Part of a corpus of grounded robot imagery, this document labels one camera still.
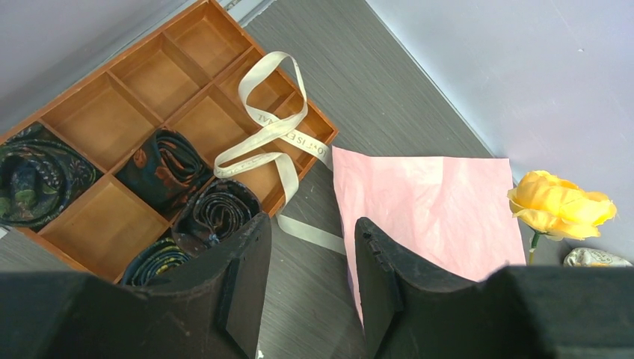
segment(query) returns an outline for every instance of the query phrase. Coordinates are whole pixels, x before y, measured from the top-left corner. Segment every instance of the cream ribbon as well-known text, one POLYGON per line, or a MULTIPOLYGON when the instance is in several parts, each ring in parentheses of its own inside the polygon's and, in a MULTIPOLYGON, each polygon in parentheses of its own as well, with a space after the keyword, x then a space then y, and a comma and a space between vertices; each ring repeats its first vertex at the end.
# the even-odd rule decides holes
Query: cream ribbon
MULTIPOLYGON (((230 166, 224 167, 222 165, 238 158, 239 156, 243 156, 252 150, 260 148, 264 144, 267 144, 277 138, 281 138, 300 150, 315 156, 320 161, 324 162, 326 167, 332 171, 332 154, 330 153, 330 148, 315 138, 296 130, 297 126, 299 126, 301 121, 308 114, 308 104, 306 89, 304 88, 304 80, 301 77, 301 71, 299 70, 297 61, 291 55, 286 54, 285 52, 275 51, 262 57, 262 59, 253 65, 253 67, 251 67, 247 74, 244 75, 244 78, 240 81, 240 85, 238 86, 238 95, 240 96, 242 105, 247 110, 249 117, 251 117, 251 119, 258 123, 262 128, 243 142, 229 148, 216 157, 214 161, 214 175, 216 177, 233 177, 236 174, 241 174, 242 172, 246 172, 265 165, 271 161, 275 161, 277 172, 280 175, 282 188, 284 189, 285 206, 295 193, 297 193, 299 188, 299 179, 297 172, 295 171, 295 166, 293 165, 291 157, 287 153, 262 153, 230 166), (299 91, 301 93, 302 100, 304 101, 302 109, 297 114, 292 114, 287 118, 279 118, 260 108, 249 106, 247 104, 247 99, 253 89, 266 80, 266 78, 268 78, 286 58, 290 58, 295 67, 299 91)), ((311 227, 307 224, 303 224, 284 215, 277 215, 277 223, 284 232, 287 232, 292 236, 296 236, 308 242, 345 254, 343 239, 335 235, 318 228, 311 227)))

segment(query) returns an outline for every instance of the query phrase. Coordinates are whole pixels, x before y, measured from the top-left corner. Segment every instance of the pink tissue paper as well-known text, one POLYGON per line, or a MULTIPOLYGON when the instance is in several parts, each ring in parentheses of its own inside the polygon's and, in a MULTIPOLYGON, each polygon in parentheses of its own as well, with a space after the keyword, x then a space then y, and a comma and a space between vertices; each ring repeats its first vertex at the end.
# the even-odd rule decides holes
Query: pink tissue paper
POLYGON ((370 218, 395 241, 470 280, 525 265, 520 228, 508 208, 508 159, 369 157, 333 147, 351 290, 361 322, 354 225, 370 218))

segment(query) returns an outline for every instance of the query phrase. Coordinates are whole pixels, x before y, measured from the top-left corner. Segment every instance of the rose stem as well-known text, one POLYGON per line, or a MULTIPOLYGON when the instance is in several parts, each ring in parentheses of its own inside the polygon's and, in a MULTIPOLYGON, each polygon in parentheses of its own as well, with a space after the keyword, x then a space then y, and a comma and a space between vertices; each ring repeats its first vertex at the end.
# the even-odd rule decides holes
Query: rose stem
POLYGON ((529 265, 533 264, 533 255, 535 254, 535 249, 537 248, 537 242, 539 241, 539 233, 535 231, 533 235, 533 239, 531 239, 531 249, 529 249, 529 265))

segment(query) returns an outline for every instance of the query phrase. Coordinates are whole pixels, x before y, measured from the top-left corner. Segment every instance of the tray compartment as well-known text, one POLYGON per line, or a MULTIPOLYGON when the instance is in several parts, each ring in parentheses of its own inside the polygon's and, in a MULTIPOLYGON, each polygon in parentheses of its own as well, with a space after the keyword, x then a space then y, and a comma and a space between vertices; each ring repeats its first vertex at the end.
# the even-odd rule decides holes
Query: tray compartment
POLYGON ((157 119, 139 112, 107 73, 42 116, 42 121, 106 171, 147 137, 157 119))
POLYGON ((38 234, 93 273, 114 280, 167 226, 108 175, 38 234))
POLYGON ((210 76, 249 49, 249 41, 215 6, 203 3, 166 30, 210 76))
MULTIPOLYGON (((301 98, 301 95, 299 93, 294 93, 287 102, 283 103, 279 108, 276 108, 272 112, 279 118, 286 118, 301 111, 303 103, 304 101, 301 98)), ((327 143, 336 134, 332 127, 321 121, 319 114, 315 112, 312 106, 308 106, 308 114, 304 117, 296 130, 320 140, 322 143, 327 143)), ((295 162, 295 164, 299 167, 298 173, 308 167, 309 163, 313 159, 313 156, 309 153, 300 150, 281 138, 273 141, 273 143, 283 152, 286 152, 289 156, 291 156, 293 162, 295 162)))
MULTIPOLYGON (((262 55, 255 49, 250 50, 241 63, 218 84, 218 87, 235 103, 242 107, 242 102, 238 96, 238 85, 251 67, 262 58, 262 55)), ((295 89, 277 72, 274 71, 265 81, 258 85, 249 95, 247 104, 268 110, 281 105, 295 89)))
POLYGON ((210 81, 205 72, 163 34, 122 59, 111 71, 163 120, 210 81))
MULTIPOLYGON (((237 91, 264 54, 216 1, 199 0, 24 119, 0 141, 39 121, 104 175, 41 230, 19 230, 71 268, 117 282, 174 216, 161 217, 114 174, 162 126, 185 135, 210 167, 220 152, 259 131, 237 91)), ((281 69, 255 89, 248 103, 278 117, 301 107, 297 87, 281 69)), ((298 129, 326 144, 337 134, 312 106, 298 129)), ((233 162, 285 151, 302 179, 315 159, 280 139, 233 162)), ((255 192, 269 215, 283 205, 274 162, 235 179, 255 192)))

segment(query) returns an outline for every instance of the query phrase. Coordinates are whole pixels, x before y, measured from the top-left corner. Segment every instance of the rolled tie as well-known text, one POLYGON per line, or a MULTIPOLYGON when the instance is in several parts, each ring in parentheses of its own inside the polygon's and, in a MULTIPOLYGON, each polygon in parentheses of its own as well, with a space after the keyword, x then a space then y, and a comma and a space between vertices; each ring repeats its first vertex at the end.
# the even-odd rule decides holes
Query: rolled tie
POLYGON ((261 203, 245 185, 215 179, 188 201, 174 222, 173 237, 184 252, 197 257, 261 211, 261 203))
POLYGON ((102 174, 35 123, 0 146, 0 224, 39 230, 102 174))
POLYGON ((117 173, 121 183, 160 213, 187 203, 212 176, 185 137, 158 129, 117 173))
POLYGON ((134 258, 123 273, 120 284, 144 286, 150 279, 187 262, 190 256, 170 237, 159 239, 134 258))

